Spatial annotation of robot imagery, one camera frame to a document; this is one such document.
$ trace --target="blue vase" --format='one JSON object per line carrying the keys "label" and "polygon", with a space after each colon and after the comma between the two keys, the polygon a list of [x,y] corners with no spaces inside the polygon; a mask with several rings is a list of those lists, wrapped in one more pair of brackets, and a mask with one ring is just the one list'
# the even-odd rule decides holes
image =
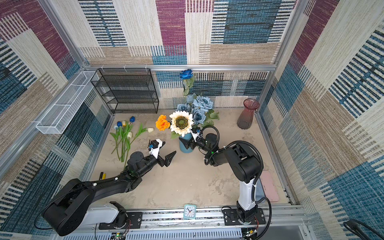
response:
{"label": "blue vase", "polygon": [[[184,137],[181,137],[181,136],[180,136],[180,138],[185,139],[185,140],[190,140],[190,139],[192,138],[192,133],[187,133],[186,135],[184,135]],[[184,147],[184,144],[182,144],[180,140],[179,140],[179,145],[180,145],[180,150],[181,150],[183,153],[190,153],[190,152],[193,151],[193,149],[190,148],[190,147],[189,147],[188,149],[186,149],[186,148]]]}

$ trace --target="white wire basket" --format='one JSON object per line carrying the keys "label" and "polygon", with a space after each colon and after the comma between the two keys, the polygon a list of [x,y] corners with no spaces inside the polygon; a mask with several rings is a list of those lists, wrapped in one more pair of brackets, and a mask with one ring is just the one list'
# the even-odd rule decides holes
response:
{"label": "white wire basket", "polygon": [[36,128],[43,134],[62,134],[92,90],[92,81],[99,80],[94,71],[83,71],[43,116]]}

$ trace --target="stone-textured floor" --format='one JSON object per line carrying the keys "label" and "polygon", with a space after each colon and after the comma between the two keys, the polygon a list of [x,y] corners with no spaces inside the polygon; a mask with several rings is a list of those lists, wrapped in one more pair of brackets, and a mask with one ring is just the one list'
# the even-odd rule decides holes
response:
{"label": "stone-textured floor", "polygon": [[[278,203],[287,203],[281,183],[278,179],[275,167],[272,163],[268,149],[265,145],[262,133],[256,119],[252,127],[242,130],[236,125],[236,121],[242,108],[218,109],[220,120],[215,120],[215,127],[220,132],[219,146],[235,140],[244,140],[252,143],[261,153],[264,162],[264,170],[272,174],[273,183],[279,194]],[[127,209],[183,207],[190,203],[200,207],[236,205],[239,197],[239,182],[233,174],[229,164],[218,167],[206,166],[204,155],[197,148],[192,153],[182,153],[179,149],[179,140],[170,139],[170,130],[159,131],[155,122],[160,114],[168,116],[173,110],[160,109],[158,114],[116,114],[114,123],[122,120],[129,120],[131,116],[136,117],[133,127],[133,134],[142,122],[145,127],[153,127],[152,133],[143,133],[133,142],[129,154],[135,151],[142,151],[144,156],[148,155],[147,145],[149,140],[159,138],[166,141],[160,150],[160,155],[177,151],[169,167],[156,165],[142,178],[140,185],[132,192],[115,194],[103,198],[98,203],[117,201]],[[214,132],[213,129],[204,131],[204,135]],[[98,180],[100,172],[106,173],[106,178],[118,175],[124,167],[116,153],[111,154],[115,142],[111,135],[108,135],[103,146],[99,159],[96,163],[91,180]]]}

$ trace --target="robotic arm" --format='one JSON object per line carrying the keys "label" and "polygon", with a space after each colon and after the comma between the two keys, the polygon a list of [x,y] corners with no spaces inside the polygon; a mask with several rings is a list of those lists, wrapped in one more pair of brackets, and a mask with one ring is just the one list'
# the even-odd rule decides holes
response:
{"label": "robotic arm", "polygon": [[[217,135],[208,133],[204,139],[203,131],[208,127],[213,128]],[[256,183],[264,168],[262,157],[257,148],[245,141],[234,141],[228,144],[228,146],[219,149],[218,141],[220,139],[220,134],[217,128],[213,126],[204,127],[201,130],[199,128],[193,129],[192,136],[193,138],[190,140],[179,139],[186,148],[190,147],[194,149],[198,146],[207,151],[204,158],[206,165],[210,164],[217,167],[224,163],[229,163],[233,173],[240,181],[240,196],[237,201],[236,209],[238,222],[244,225],[251,224],[255,216],[261,211],[257,204],[261,203],[263,200],[268,202],[270,208],[269,216],[271,216],[270,201],[266,197],[258,201],[255,200]],[[266,228],[258,238],[264,235],[270,222],[271,217],[269,217]]]}
{"label": "robotic arm", "polygon": [[176,151],[163,159],[159,156],[159,150],[164,145],[165,142],[157,139],[149,143],[149,156],[144,157],[142,152],[132,153],[124,171],[118,176],[88,182],[81,182],[79,179],[70,180],[43,209],[43,218],[60,236],[73,232],[80,224],[85,223],[106,222],[112,223],[115,228],[122,227],[127,222],[126,211],[122,206],[111,202],[112,205],[106,206],[110,209],[109,214],[103,211],[102,219],[92,219],[97,215],[97,209],[89,211],[89,205],[104,197],[134,190],[141,183],[141,177],[156,164],[168,167]]}

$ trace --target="pink phone case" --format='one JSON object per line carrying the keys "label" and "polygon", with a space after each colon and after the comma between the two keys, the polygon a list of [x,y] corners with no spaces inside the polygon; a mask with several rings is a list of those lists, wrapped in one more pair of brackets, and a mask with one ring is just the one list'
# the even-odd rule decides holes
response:
{"label": "pink phone case", "polygon": [[278,202],[279,195],[277,194],[276,187],[273,184],[272,175],[268,170],[263,170],[260,181],[263,186],[264,194],[271,202]]}

